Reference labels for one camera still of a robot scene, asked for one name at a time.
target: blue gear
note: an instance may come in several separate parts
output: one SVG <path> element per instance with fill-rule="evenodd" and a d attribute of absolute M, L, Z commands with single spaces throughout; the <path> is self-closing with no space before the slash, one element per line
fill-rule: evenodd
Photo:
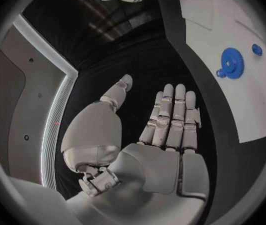
<path fill-rule="evenodd" d="M 229 47 L 221 55 L 222 72 L 230 79 L 238 79 L 244 73 L 244 58 L 235 48 Z"/>

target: blue plastic gear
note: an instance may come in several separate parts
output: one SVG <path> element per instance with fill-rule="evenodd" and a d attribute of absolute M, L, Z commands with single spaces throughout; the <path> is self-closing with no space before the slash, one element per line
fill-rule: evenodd
<path fill-rule="evenodd" d="M 221 55 L 222 72 L 230 79 L 238 79 L 244 73 L 244 58 L 235 48 L 226 48 Z"/>

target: white light strip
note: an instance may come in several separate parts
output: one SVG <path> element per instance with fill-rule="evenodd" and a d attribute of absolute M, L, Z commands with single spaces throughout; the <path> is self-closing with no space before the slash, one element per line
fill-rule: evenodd
<path fill-rule="evenodd" d="M 41 183 L 44 187 L 56 189 L 55 152 L 64 110 L 78 77 L 78 71 L 62 57 L 35 29 L 19 15 L 13 23 L 23 37 L 44 55 L 54 66 L 65 73 L 51 104 L 42 137 L 40 154 Z"/>

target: small blue gear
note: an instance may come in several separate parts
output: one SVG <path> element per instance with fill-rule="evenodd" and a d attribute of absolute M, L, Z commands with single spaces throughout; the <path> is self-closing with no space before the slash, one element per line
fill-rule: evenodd
<path fill-rule="evenodd" d="M 238 79 L 244 73 L 244 58 L 235 48 L 226 48 L 221 55 L 221 67 L 230 79 Z"/>

